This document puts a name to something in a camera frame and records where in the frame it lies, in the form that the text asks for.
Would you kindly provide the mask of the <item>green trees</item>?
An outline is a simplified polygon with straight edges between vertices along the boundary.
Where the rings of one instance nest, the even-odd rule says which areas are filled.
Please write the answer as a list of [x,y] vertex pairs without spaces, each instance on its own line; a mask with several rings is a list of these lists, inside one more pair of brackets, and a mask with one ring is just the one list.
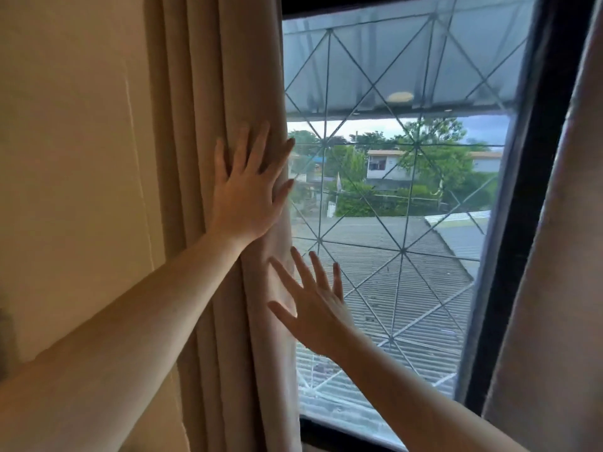
[[[328,218],[486,212],[496,201],[502,145],[471,138],[471,118],[288,121],[297,141],[294,202]],[[420,178],[407,188],[365,183],[367,151],[414,149]]]

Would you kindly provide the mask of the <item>beige pleated curtain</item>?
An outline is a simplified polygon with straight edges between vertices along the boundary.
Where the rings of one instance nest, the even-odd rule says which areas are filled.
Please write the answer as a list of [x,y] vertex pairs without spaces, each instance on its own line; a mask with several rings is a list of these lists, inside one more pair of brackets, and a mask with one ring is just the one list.
[[[145,0],[166,257],[210,222],[214,148],[269,121],[269,158],[286,136],[281,0]],[[266,263],[292,267],[291,224],[237,259],[178,358],[191,452],[302,452],[296,345],[267,308],[288,299]]]

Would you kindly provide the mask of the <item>grey corrugated roof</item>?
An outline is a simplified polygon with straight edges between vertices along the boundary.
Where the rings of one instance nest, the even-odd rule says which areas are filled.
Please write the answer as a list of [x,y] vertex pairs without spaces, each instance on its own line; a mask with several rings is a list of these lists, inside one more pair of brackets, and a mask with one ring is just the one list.
[[454,399],[473,300],[469,260],[425,218],[295,218],[292,242],[329,282],[339,263],[356,327],[388,356]]

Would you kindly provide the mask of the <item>translucent awning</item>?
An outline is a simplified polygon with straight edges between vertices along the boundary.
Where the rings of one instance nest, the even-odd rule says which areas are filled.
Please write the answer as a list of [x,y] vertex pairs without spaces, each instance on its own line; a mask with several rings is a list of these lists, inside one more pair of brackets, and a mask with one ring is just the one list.
[[509,113],[536,0],[399,0],[282,22],[300,121]]

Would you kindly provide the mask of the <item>white house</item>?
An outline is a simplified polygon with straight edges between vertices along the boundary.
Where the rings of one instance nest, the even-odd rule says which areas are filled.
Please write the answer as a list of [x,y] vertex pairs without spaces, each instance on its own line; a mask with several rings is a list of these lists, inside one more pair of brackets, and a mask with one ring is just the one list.
[[414,149],[367,151],[366,184],[378,190],[407,188],[420,178]]

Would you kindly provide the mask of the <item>person's right forearm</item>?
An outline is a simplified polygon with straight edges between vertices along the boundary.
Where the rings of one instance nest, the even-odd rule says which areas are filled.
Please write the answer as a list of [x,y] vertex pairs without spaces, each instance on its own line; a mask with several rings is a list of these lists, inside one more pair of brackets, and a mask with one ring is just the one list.
[[330,326],[319,342],[409,452],[528,452],[350,328]]

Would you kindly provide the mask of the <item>metal window grille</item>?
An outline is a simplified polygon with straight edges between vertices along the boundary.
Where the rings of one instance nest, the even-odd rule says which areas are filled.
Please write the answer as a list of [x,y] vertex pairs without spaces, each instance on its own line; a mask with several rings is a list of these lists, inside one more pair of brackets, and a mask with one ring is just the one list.
[[378,347],[454,397],[537,0],[284,20],[293,243]]

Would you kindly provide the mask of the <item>person's left forearm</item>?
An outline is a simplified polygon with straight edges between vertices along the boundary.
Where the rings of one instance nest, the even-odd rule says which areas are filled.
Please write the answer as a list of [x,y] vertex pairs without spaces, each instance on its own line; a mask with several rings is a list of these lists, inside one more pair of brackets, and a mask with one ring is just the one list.
[[0,384],[0,452],[118,452],[252,231],[208,232]]

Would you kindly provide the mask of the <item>person's left hand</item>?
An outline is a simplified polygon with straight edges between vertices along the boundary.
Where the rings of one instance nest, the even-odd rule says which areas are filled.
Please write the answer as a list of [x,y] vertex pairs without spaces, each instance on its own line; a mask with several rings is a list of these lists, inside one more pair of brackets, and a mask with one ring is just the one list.
[[207,231],[238,254],[264,236],[279,219],[281,214],[272,214],[271,207],[276,191],[289,180],[281,181],[295,145],[293,138],[287,139],[275,158],[266,160],[267,142],[259,172],[249,174],[247,160],[257,135],[254,138],[251,136],[250,127],[244,125],[237,137],[231,163],[228,164],[228,181],[215,181],[214,206]]

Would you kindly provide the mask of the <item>person's right hand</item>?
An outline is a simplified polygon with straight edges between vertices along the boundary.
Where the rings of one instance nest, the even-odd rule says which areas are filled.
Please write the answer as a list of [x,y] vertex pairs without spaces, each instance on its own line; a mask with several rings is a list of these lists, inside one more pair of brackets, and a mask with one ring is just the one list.
[[290,334],[315,354],[339,363],[368,339],[354,325],[345,301],[339,301],[335,297],[333,283],[329,283],[318,255],[310,251],[309,257],[311,271],[318,284],[317,296],[306,294],[301,283],[296,281],[279,260],[270,257],[268,262],[295,306],[292,314],[297,316],[297,331],[289,331]]

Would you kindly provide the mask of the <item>black window frame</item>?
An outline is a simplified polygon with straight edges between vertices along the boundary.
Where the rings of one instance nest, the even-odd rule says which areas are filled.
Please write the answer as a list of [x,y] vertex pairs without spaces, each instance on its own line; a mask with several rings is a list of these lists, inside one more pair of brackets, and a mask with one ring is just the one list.
[[[311,8],[300,0],[285,0],[283,20],[397,0],[342,1],[345,5],[335,6],[331,0]],[[452,399],[484,418],[600,1],[537,0],[533,10],[519,82],[520,104],[502,159]]]

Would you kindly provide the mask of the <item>beige smooth curtain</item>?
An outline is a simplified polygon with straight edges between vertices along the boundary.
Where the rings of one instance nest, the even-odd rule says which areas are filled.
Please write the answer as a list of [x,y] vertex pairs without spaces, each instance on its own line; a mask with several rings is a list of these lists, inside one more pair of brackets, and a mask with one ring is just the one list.
[[603,452],[603,0],[485,418],[531,452]]

